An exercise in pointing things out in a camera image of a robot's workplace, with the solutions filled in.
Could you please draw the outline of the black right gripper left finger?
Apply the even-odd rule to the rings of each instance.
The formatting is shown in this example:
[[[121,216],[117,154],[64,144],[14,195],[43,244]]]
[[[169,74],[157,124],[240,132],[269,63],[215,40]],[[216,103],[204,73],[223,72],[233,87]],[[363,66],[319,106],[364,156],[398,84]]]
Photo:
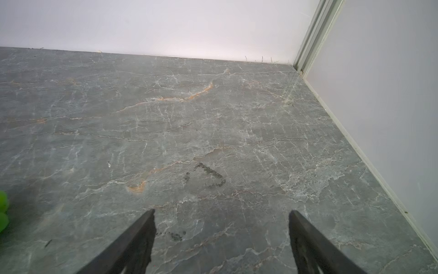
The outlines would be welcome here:
[[[156,236],[155,210],[145,212],[80,274],[144,274],[151,262]]]

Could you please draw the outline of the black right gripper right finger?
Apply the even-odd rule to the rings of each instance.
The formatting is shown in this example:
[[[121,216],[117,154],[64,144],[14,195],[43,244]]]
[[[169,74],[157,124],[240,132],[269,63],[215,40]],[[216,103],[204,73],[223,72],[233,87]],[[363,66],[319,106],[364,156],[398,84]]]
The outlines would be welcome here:
[[[363,274],[299,211],[289,213],[289,236],[299,274]]]

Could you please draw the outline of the green fake grape bunch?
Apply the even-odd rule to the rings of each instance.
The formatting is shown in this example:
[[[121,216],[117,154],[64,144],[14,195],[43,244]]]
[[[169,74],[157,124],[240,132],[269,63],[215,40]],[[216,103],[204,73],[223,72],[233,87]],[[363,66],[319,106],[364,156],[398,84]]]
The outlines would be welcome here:
[[[4,191],[0,191],[0,232],[9,225],[9,217],[7,215],[8,208],[8,196]]]

